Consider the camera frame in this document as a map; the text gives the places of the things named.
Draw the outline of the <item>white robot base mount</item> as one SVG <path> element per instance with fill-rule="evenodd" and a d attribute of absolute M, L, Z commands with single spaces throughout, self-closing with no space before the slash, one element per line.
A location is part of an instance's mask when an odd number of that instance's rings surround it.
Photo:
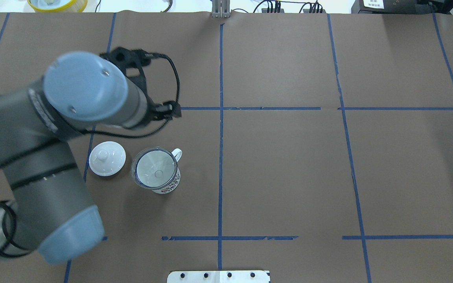
<path fill-rule="evenodd" d="M 167 283 L 270 283 L 266 270 L 206 270 L 169 273 Z"/>

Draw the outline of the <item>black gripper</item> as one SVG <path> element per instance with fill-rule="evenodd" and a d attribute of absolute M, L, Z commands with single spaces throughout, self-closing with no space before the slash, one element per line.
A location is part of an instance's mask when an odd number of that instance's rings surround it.
<path fill-rule="evenodd" d="M 162 104 L 150 101 L 148 103 L 149 121 L 170 121 L 182 117 L 181 105 L 177 101 L 166 101 Z"/>

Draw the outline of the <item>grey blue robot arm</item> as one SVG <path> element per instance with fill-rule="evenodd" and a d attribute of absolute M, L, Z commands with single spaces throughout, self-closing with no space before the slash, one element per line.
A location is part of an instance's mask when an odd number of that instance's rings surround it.
<path fill-rule="evenodd" d="M 0 170 L 14 196 L 0 201 L 0 260 L 37 251 L 59 265 L 101 242 L 99 209 L 69 141 L 152 136 L 181 116 L 179 96 L 167 54 L 123 47 L 65 53 L 39 79 L 0 95 Z"/>

